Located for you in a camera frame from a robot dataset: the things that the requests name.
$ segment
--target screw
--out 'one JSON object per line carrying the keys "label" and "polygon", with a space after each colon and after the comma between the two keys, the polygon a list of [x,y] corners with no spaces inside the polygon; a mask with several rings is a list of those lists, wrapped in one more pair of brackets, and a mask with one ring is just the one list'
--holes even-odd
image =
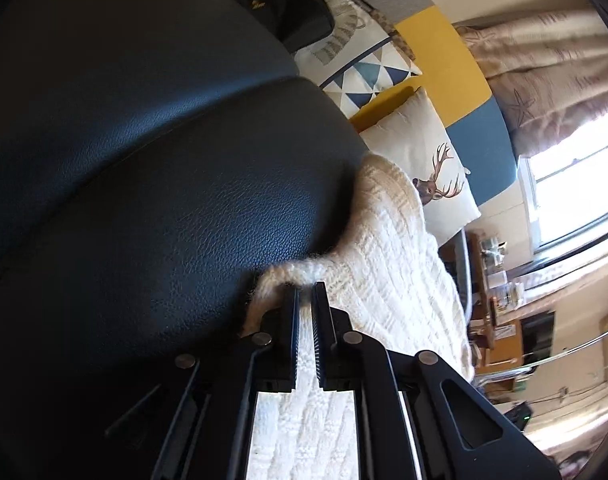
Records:
{"label": "screw", "polygon": [[349,345],[357,345],[362,342],[362,334],[359,332],[346,332],[342,337]]}
{"label": "screw", "polygon": [[257,346],[266,346],[273,340],[270,334],[266,332],[258,332],[257,334],[253,334],[252,341]]}
{"label": "screw", "polygon": [[195,366],[195,357],[190,354],[180,354],[175,358],[175,366],[186,370]]}
{"label": "screw", "polygon": [[430,350],[424,350],[420,352],[420,355],[417,356],[420,359],[420,362],[425,365],[434,365],[438,361],[437,354],[435,352],[431,352]]}

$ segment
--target deer head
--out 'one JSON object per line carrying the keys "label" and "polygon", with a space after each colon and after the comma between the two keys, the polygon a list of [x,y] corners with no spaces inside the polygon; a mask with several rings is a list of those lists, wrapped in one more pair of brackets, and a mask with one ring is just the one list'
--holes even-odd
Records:
{"label": "deer head", "polygon": [[458,175],[455,179],[455,186],[451,190],[452,180],[449,182],[449,187],[446,189],[440,189],[437,187],[437,177],[440,175],[442,170],[442,164],[446,160],[453,158],[449,156],[449,145],[444,142],[437,147],[437,158],[433,155],[433,173],[428,177],[428,180],[420,180],[419,178],[413,179],[413,185],[420,194],[422,205],[428,204],[431,200],[440,200],[443,198],[453,198],[459,195],[464,188],[464,183],[460,182],[460,176]]}

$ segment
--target black leather surface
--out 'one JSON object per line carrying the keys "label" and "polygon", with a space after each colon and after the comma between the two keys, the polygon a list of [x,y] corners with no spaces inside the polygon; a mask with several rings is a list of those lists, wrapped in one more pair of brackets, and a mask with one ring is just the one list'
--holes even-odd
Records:
{"label": "black leather surface", "polygon": [[12,0],[0,14],[0,257],[172,124],[296,73],[231,0]]}
{"label": "black leather surface", "polygon": [[[28,475],[79,431],[90,405],[72,392],[93,374],[228,343],[258,272],[335,243],[363,151],[335,105],[292,79],[82,188],[0,278],[0,446],[12,462]],[[99,389],[84,393],[94,406],[110,395]]]}

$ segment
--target teal triangle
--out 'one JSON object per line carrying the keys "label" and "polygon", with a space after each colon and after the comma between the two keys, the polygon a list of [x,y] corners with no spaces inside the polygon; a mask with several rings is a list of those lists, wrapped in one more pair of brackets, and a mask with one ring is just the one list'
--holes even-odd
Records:
{"label": "teal triangle", "polygon": [[378,77],[380,76],[380,67],[381,65],[373,65],[373,63],[355,63],[355,69],[366,81],[366,84],[373,88],[375,83],[378,81]]}
{"label": "teal triangle", "polygon": [[373,98],[373,94],[346,94],[348,98],[355,103],[355,106],[362,108],[368,104]]}
{"label": "teal triangle", "polygon": [[400,70],[399,68],[393,68],[391,66],[385,66],[384,68],[388,72],[393,85],[401,83],[408,77],[408,70]]}
{"label": "teal triangle", "polygon": [[344,72],[342,72],[339,76],[333,79],[335,83],[341,88],[344,83]]}

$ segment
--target cable knit fabric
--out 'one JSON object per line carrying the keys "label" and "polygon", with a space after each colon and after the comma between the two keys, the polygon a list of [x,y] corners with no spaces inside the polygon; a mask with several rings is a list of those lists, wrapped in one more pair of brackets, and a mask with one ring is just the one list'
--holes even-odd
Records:
{"label": "cable knit fabric", "polygon": [[[268,269],[250,303],[244,335],[256,332],[263,314],[278,306],[279,285],[324,281],[331,306],[347,311],[354,329],[397,352],[431,349],[471,380],[462,306],[437,249],[409,178],[369,154],[337,247],[321,258]],[[353,394],[319,388],[310,301],[300,309],[299,345],[296,389],[259,394],[246,477],[357,479]]]}

